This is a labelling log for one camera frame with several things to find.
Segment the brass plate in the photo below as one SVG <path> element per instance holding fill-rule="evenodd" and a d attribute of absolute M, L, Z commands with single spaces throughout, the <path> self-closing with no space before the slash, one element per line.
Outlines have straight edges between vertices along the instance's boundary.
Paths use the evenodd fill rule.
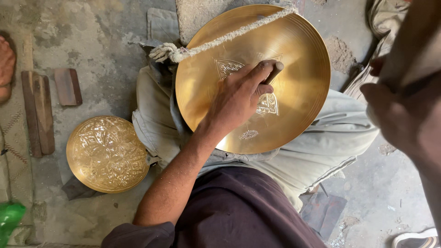
<path fill-rule="evenodd" d="M 85 120 L 73 130 L 66 147 L 74 175 L 104 193 L 123 192 L 139 184 L 149 171 L 146 155 L 133 124 L 116 116 Z"/>
<path fill-rule="evenodd" d="M 282 9 L 255 4 L 227 11 L 203 26 L 188 48 L 212 41 Z M 274 93 L 262 96 L 256 113 L 230 132 L 217 148 L 238 154 L 261 153 L 281 147 L 300 135 L 314 121 L 325 102 L 331 65 L 319 33 L 296 14 L 180 62 L 176 98 L 188 126 L 194 131 L 206 115 L 220 78 L 244 64 L 254 65 L 268 58 L 285 65 L 271 82 Z"/>

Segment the dark shirt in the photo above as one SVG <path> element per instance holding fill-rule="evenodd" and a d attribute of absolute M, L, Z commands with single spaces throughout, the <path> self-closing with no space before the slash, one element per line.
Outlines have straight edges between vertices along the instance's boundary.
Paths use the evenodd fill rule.
<path fill-rule="evenodd" d="M 176 226 L 117 226 L 102 248 L 325 248 L 279 185 L 256 169 L 223 167 L 196 180 Z"/>

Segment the rope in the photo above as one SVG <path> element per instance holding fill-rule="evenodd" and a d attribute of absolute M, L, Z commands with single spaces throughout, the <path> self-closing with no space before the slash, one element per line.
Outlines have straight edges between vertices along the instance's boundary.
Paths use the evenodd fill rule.
<path fill-rule="evenodd" d="M 230 41 L 237 36 L 241 36 L 243 34 L 246 34 L 250 32 L 251 30 L 254 30 L 260 26 L 263 26 L 265 24 L 271 23 L 279 18 L 285 17 L 291 13 L 298 13 L 296 8 L 287 8 L 284 10 L 281 10 L 277 13 L 274 13 L 272 15 L 269 15 L 265 18 L 262 18 L 258 21 L 255 21 L 251 24 L 248 24 L 246 26 L 241 27 L 240 29 L 230 32 L 220 38 L 215 39 L 214 41 L 207 42 L 203 45 L 200 45 L 198 47 L 187 49 L 184 47 L 177 48 L 173 43 L 164 43 L 158 47 L 155 47 L 149 54 L 150 58 L 155 59 L 156 62 L 163 63 L 166 59 L 170 58 L 171 61 L 175 63 L 179 63 L 183 61 L 184 59 L 194 56 L 200 52 L 203 52 L 205 50 L 208 50 L 210 48 L 213 48 L 217 45 L 220 45 L 224 43 L 225 41 Z"/>

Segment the engraved pattern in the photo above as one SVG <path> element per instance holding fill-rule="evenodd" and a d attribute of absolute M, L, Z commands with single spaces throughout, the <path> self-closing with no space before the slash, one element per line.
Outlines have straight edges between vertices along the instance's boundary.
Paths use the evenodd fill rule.
<path fill-rule="evenodd" d="M 282 54 L 278 54 L 263 60 L 282 60 Z M 232 73 L 238 71 L 244 64 L 239 63 L 233 60 L 214 60 L 216 62 L 217 74 L 219 79 L 225 79 L 227 76 Z M 264 94 L 259 98 L 259 102 L 257 103 L 256 113 L 265 114 L 271 113 L 279 115 L 279 105 L 277 103 L 277 98 L 274 93 L 272 94 Z"/>
<path fill-rule="evenodd" d="M 219 75 L 220 79 L 225 79 L 227 76 L 235 73 L 241 67 L 244 66 L 244 64 L 232 60 L 214 60 L 214 61 L 216 62 L 217 74 Z"/>
<path fill-rule="evenodd" d="M 67 143 L 67 161 L 75 176 L 100 192 L 123 192 L 146 176 L 146 149 L 133 124 L 115 116 L 81 123 Z"/>

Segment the wooden chisel handle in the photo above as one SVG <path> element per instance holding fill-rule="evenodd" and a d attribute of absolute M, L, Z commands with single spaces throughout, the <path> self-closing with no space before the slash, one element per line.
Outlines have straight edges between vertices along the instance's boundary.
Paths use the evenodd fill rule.
<path fill-rule="evenodd" d="M 273 71 L 270 72 L 270 74 L 266 78 L 265 82 L 263 82 L 263 84 L 270 84 L 277 76 L 277 74 L 279 74 L 283 70 L 283 68 L 285 68 L 285 66 L 283 65 L 282 62 L 276 62 Z"/>

